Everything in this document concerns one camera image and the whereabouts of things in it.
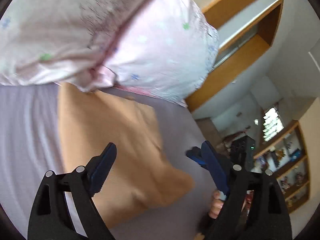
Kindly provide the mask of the person's right hand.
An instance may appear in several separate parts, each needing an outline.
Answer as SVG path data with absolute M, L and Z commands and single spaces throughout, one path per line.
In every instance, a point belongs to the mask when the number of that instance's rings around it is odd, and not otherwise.
M 215 190 L 212 193 L 210 209 L 208 211 L 209 217 L 212 219 L 217 219 L 223 205 L 224 205 L 224 201 L 220 199 L 220 191 Z

